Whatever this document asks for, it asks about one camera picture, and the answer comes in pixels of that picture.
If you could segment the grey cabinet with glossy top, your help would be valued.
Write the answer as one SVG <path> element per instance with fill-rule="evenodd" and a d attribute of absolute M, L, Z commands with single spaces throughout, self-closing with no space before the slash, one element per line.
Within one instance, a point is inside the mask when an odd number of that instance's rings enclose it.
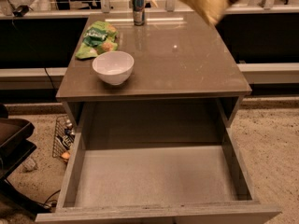
<path fill-rule="evenodd" d="M 251 88 L 217 30 L 193 12 L 152 12 L 144 26 L 107 14 L 121 50 L 135 59 L 120 86 L 72 60 L 57 98 L 92 147 L 219 143 Z"/>

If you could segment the dark chair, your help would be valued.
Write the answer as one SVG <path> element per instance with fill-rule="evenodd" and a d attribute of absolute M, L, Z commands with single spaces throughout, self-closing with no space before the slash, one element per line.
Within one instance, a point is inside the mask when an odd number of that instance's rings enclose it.
<path fill-rule="evenodd" d="M 18 192 L 8 184 L 7 178 L 36 149 L 36 145 L 28 141 L 34 128 L 26 119 L 11 119 L 7 108 L 0 104 L 0 198 L 30 217 L 50 210 Z"/>

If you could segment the green chip bag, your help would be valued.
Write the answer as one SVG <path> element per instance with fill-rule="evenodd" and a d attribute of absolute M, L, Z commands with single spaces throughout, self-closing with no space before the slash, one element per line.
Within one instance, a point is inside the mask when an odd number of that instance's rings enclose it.
<path fill-rule="evenodd" d="M 83 39 L 75 57 L 79 60 L 86 60 L 117 50 L 117 35 L 118 30 L 109 22 L 94 22 L 83 33 Z"/>

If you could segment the black device on ledge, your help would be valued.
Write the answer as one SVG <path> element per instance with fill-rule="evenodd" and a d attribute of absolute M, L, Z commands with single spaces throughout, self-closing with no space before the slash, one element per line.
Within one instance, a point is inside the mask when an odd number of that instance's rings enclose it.
<path fill-rule="evenodd" d="M 13 10 L 15 17 L 23 17 L 29 11 L 29 7 L 26 5 L 20 5 Z"/>

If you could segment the tall drink can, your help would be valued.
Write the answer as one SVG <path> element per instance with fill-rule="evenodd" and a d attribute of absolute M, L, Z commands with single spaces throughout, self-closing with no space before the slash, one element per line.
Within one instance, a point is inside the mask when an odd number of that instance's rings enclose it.
<path fill-rule="evenodd" d="M 137 26 L 145 23 L 145 0 L 132 0 L 133 19 Z"/>

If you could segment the white bowl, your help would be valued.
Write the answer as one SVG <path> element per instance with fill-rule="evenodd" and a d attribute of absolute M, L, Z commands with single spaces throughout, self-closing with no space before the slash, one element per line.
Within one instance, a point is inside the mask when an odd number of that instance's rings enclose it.
<path fill-rule="evenodd" d="M 93 71 L 110 85 L 120 85 L 132 74 L 135 60 L 127 52 L 109 51 L 93 60 Z"/>

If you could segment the open grey top drawer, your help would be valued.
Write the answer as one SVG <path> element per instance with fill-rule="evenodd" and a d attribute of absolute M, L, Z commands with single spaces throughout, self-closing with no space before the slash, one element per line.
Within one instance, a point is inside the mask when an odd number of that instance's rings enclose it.
<path fill-rule="evenodd" d="M 215 100 L 84 106 L 56 210 L 37 224 L 264 224 Z"/>

